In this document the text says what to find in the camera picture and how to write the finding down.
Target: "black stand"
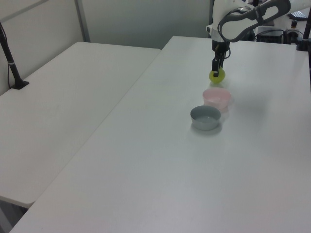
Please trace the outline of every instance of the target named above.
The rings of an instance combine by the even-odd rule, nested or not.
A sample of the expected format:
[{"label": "black stand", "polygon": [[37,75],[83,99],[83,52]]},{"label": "black stand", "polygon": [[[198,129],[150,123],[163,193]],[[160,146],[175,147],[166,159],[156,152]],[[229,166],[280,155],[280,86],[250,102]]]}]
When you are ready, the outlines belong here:
[{"label": "black stand", "polygon": [[18,73],[17,67],[16,67],[15,62],[13,60],[13,57],[12,57],[11,51],[9,49],[8,42],[7,42],[6,36],[4,34],[3,27],[1,25],[1,23],[0,23],[0,43],[1,43],[2,49],[4,51],[6,60],[8,61],[8,64],[11,68],[12,74],[13,74],[14,79],[15,79],[15,85],[13,85],[11,88],[20,90],[23,87],[27,86],[29,84],[29,82],[23,81],[20,78],[20,75]]},{"label": "black stand", "polygon": [[305,32],[303,33],[303,37],[302,38],[299,37],[297,39],[297,42],[298,42],[297,50],[298,51],[308,52],[310,50],[309,49],[311,45],[311,40],[309,39],[310,31],[311,31],[311,9],[309,11],[307,25],[306,25]]}]

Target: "pink bowl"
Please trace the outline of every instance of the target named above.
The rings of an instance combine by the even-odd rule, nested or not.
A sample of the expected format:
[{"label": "pink bowl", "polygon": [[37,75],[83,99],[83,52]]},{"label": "pink bowl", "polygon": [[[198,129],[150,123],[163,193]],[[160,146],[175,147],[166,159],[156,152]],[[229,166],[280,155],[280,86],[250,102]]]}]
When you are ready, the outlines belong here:
[{"label": "pink bowl", "polygon": [[203,92],[204,105],[223,109],[228,106],[231,94],[224,88],[213,87]]}]

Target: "gray bowl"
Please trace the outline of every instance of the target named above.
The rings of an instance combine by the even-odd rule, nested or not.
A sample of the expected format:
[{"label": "gray bowl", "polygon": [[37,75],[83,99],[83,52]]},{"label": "gray bowl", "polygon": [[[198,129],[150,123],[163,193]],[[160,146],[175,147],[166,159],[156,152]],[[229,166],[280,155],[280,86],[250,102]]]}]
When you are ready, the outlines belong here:
[{"label": "gray bowl", "polygon": [[217,108],[211,106],[198,106],[190,113],[192,124],[199,130],[212,130],[219,124],[221,116]]}]

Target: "black cable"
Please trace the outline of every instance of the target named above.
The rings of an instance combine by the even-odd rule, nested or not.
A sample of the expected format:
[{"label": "black cable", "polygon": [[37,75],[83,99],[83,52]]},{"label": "black cable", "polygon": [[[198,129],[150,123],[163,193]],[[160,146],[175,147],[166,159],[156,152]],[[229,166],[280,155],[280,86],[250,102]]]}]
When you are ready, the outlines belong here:
[{"label": "black cable", "polygon": [[3,32],[3,35],[4,35],[4,37],[5,37],[6,43],[8,43],[8,39],[7,39],[7,37],[6,37],[5,30],[4,30],[4,28],[3,28],[2,24],[1,24],[1,22],[0,22],[0,28],[1,28],[1,31]]},{"label": "black cable", "polygon": [[288,31],[294,31],[294,32],[297,32],[297,33],[300,33],[300,34],[303,35],[303,33],[302,33],[301,31],[298,31],[298,30],[296,30],[296,29],[288,29],[288,30],[286,30],[285,32],[288,32]]},{"label": "black cable", "polygon": [[263,34],[266,34],[266,33],[271,33],[271,32],[276,32],[276,31],[280,31],[280,32],[283,32],[283,35],[286,33],[284,30],[282,29],[273,29],[273,30],[266,30],[266,31],[263,31],[263,32],[260,32],[258,33],[257,35],[255,35],[255,38],[259,35],[263,35]]},{"label": "black cable", "polygon": [[9,75],[10,75],[10,66],[8,64],[8,85],[9,85],[9,89],[11,89]]},{"label": "black cable", "polygon": [[[235,12],[240,12],[240,8],[242,8],[242,7],[239,7],[239,8],[237,8],[237,9],[234,9],[234,10],[232,10],[232,11],[230,11],[228,14],[226,14],[225,15],[225,17],[226,16],[228,16],[228,15],[230,15],[230,14],[232,14],[232,13],[235,13]],[[220,35],[220,37],[223,39],[223,41],[226,43],[226,46],[227,46],[227,49],[229,50],[229,55],[227,56],[227,57],[225,57],[224,59],[228,59],[230,56],[231,56],[231,48],[230,48],[230,46],[228,46],[228,40],[226,40],[226,38],[224,37],[224,35],[222,34],[222,32],[220,31],[220,23],[221,23],[221,21],[219,22],[219,24],[218,24],[218,26],[217,26],[217,31],[218,31],[218,34]]]}]

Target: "white wall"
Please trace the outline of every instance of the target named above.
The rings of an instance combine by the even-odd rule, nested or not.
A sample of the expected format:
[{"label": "white wall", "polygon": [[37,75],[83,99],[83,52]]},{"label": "white wall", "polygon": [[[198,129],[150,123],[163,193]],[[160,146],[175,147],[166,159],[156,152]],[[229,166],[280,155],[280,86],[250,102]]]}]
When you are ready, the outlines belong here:
[{"label": "white wall", "polygon": [[[22,79],[75,42],[83,41],[74,0],[49,0],[2,25]],[[0,95],[7,90],[7,61],[1,48]]]},{"label": "white wall", "polygon": [[80,0],[91,42],[162,49],[173,35],[207,37],[212,0]]}]

